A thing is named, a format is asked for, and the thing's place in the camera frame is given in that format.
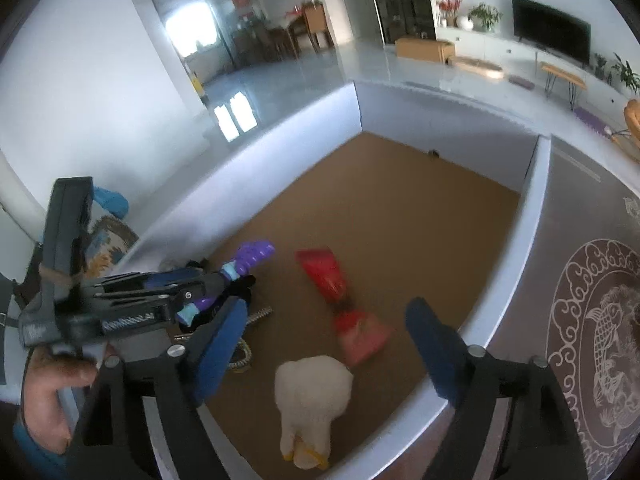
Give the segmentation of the blue sleeve forearm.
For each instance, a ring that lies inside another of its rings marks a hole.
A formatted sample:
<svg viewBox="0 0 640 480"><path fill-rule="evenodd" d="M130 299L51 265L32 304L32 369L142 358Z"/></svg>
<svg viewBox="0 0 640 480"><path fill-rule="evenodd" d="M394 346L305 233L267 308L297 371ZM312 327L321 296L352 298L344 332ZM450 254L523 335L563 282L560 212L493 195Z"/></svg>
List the blue sleeve forearm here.
<svg viewBox="0 0 640 480"><path fill-rule="evenodd" d="M66 456L54 454L42 448L28 433L19 418L13 426L13 437L25 454L27 461L34 467L40 479L67 480Z"/></svg>

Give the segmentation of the person's left hand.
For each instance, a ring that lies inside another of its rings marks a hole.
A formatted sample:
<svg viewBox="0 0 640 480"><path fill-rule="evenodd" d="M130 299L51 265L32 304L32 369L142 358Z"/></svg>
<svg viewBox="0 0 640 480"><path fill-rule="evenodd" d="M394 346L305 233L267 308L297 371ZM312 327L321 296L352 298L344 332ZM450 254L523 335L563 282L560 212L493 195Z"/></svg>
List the person's left hand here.
<svg viewBox="0 0 640 480"><path fill-rule="evenodd" d="M73 431L58 392L90 387L96 376L94 361L54 356L46 347L35 348L26 367L22 395L24 424L32 440L49 452L63 455L72 442Z"/></svg>

